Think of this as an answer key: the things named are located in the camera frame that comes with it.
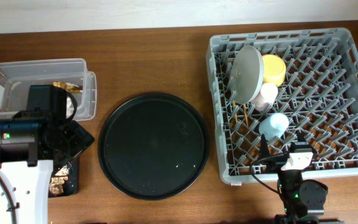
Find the blue cup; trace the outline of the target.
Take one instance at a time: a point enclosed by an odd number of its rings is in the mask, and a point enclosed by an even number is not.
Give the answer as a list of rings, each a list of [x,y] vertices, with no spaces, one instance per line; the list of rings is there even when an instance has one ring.
[[[275,137],[280,138],[289,127],[289,119],[282,113],[274,113],[259,124],[259,133],[267,141]]]

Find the food scraps and rice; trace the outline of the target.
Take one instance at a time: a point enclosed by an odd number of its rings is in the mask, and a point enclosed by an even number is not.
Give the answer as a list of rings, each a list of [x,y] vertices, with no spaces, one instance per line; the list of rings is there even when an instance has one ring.
[[[68,176],[70,174],[70,168],[68,165],[64,165],[59,168],[57,172],[51,176],[49,184],[49,193],[52,197],[61,196],[64,193],[63,185],[68,182]]]

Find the pink cup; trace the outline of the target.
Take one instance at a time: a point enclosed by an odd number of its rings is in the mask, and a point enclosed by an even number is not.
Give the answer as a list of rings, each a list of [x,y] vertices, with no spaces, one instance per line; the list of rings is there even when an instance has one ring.
[[[273,104],[278,95],[278,88],[273,83],[263,83],[257,96],[250,102],[258,111],[263,111]]]

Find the gold snack wrapper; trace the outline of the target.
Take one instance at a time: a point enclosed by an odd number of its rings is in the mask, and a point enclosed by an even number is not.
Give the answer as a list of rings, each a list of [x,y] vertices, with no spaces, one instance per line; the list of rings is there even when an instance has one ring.
[[[55,87],[62,88],[69,93],[82,93],[83,87],[74,83],[68,82],[52,82],[52,85]]]

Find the yellow bowl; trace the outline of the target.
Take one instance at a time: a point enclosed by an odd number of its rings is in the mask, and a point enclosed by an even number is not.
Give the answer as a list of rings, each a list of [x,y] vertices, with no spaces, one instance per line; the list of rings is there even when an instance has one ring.
[[[266,54],[262,56],[264,63],[264,83],[273,83],[280,86],[285,79],[285,62],[277,55]]]

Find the grey plate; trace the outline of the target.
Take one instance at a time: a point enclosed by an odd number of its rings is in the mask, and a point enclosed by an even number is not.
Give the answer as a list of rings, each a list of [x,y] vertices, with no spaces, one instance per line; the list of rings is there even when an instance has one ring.
[[[234,101],[239,104],[252,101],[258,95],[264,79],[261,53],[250,45],[241,48],[234,59],[231,77],[231,91],[236,93]]]

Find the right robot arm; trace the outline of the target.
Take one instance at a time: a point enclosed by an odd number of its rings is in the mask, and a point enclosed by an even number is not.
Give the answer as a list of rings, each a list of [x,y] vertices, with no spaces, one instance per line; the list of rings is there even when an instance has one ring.
[[[328,187],[302,176],[317,155],[316,149],[300,133],[287,152],[275,155],[269,153],[267,140],[261,136],[259,157],[255,163],[265,165],[268,173],[278,175],[276,193],[285,210],[283,215],[275,216],[275,223],[318,223],[318,217],[324,214]]]

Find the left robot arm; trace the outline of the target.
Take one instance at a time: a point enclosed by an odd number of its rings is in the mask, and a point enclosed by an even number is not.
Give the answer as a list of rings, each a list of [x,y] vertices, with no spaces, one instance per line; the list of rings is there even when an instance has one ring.
[[[75,160],[94,137],[67,115],[75,97],[53,85],[32,85],[27,108],[0,119],[0,223],[47,223],[56,166]]]

